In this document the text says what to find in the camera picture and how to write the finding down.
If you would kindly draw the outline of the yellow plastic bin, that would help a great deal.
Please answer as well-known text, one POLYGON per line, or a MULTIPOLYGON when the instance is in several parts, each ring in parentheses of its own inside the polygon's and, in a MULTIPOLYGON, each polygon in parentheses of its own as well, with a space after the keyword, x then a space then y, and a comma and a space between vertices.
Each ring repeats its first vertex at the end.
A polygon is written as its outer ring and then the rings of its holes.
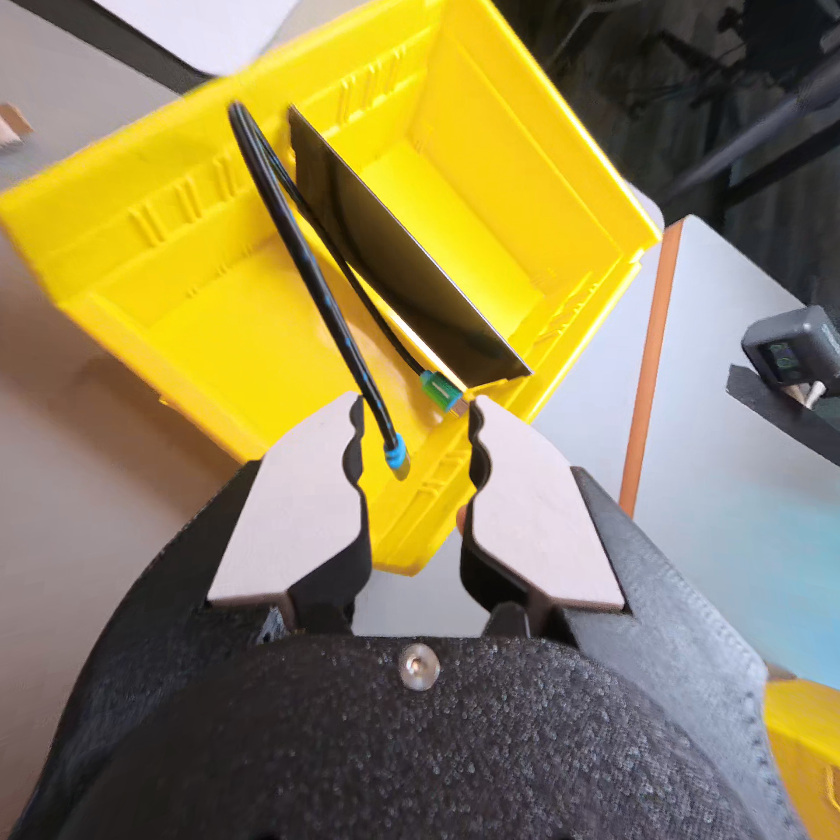
POLYGON ((764 719, 773 755, 810 838, 839 838, 839 692, 805 679, 773 679, 764 719))
POLYGON ((2 195, 53 304, 241 463, 352 376, 246 169, 242 102, 295 178, 296 106, 532 369, 468 388, 530 422, 661 237, 491 2, 371 2, 2 195))

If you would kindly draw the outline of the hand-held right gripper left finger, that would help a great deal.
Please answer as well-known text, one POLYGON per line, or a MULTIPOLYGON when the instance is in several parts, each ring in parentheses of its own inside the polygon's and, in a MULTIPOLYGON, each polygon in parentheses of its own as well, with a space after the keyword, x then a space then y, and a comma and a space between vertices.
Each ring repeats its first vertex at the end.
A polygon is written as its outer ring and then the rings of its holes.
POLYGON ((364 400, 346 392, 280 437, 259 463, 206 598, 214 606, 302 607, 301 585, 343 606, 371 576, 364 400))

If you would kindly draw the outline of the tilted table grey leg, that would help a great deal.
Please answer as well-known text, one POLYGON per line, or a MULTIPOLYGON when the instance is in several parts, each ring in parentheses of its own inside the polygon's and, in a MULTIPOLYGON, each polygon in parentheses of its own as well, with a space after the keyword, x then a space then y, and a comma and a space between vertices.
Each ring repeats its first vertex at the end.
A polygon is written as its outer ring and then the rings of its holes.
POLYGON ((664 189, 658 203, 669 203, 711 180, 744 155, 771 140, 787 126, 810 113, 831 106, 839 97, 839 52, 835 50, 778 104, 729 143, 716 148, 698 164, 681 173, 664 189))

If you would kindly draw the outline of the black bin divider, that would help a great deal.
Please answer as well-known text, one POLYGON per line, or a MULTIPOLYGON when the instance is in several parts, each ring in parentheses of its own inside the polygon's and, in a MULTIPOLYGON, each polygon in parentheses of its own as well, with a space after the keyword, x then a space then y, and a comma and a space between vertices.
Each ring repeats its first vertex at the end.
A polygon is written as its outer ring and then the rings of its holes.
POLYGON ((468 388, 532 369, 294 105, 287 110, 301 213, 468 388))

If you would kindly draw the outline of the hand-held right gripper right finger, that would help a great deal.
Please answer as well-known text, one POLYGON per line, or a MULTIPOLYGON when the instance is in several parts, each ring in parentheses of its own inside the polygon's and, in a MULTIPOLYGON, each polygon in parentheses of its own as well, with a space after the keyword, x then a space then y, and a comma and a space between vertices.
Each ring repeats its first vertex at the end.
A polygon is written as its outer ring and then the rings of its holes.
POLYGON ((541 613, 619 613, 621 586, 570 461, 487 395, 469 406, 469 479, 462 547, 541 613))

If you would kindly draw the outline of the small grey device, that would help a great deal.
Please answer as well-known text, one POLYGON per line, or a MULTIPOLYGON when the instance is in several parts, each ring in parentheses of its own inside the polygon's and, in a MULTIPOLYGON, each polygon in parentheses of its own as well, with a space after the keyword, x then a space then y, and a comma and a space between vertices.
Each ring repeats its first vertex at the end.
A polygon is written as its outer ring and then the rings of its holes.
POLYGON ((838 383, 839 334, 819 305, 754 322, 741 347, 766 385, 808 410, 838 383))

